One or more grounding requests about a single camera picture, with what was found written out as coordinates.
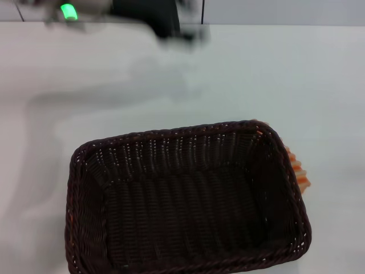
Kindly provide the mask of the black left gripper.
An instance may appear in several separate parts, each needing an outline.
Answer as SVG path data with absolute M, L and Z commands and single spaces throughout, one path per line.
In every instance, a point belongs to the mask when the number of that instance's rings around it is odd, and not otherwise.
M 183 24 L 180 29 L 176 1 L 116 0 L 112 1 L 111 15 L 146 24 L 161 38 L 158 45 L 165 51 L 194 52 L 210 41 L 208 25 Z

